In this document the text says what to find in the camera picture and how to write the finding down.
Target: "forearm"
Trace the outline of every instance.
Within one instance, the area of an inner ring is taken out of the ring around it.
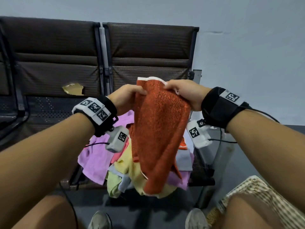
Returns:
[[[305,135],[250,110],[237,114],[227,130],[265,180],[305,212]]]
[[[75,114],[0,153],[0,208],[6,209],[0,228],[12,226],[54,190],[93,134],[89,119]]]

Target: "light blue cloth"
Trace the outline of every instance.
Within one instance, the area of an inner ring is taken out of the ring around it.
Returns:
[[[193,165],[189,150],[179,149],[176,154],[176,162],[179,171],[192,171]]]
[[[117,171],[114,167],[114,164],[109,166],[108,170],[122,178],[122,181],[121,181],[121,183],[119,184],[119,187],[118,187],[119,191],[124,193],[125,190],[134,188],[134,185],[132,184],[132,181],[131,181],[130,177],[128,176],[128,174],[122,174],[121,172]]]

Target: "white wall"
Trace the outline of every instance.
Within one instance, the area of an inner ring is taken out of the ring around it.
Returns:
[[[199,26],[201,84],[305,125],[305,0],[0,0],[0,15]]]

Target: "checkered cloth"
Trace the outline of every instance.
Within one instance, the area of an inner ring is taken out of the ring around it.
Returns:
[[[248,177],[219,201],[218,209],[224,214],[229,198],[236,193],[256,196],[280,218],[285,229],[305,228],[305,215],[257,176]]]

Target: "finger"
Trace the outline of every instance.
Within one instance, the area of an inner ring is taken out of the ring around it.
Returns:
[[[166,85],[164,85],[163,87],[166,90],[170,90],[170,89],[179,89],[179,80],[170,80],[166,83]]]
[[[142,86],[139,85],[130,85],[130,90],[131,92],[137,92],[140,93],[141,95],[147,95],[147,91],[143,89]]]

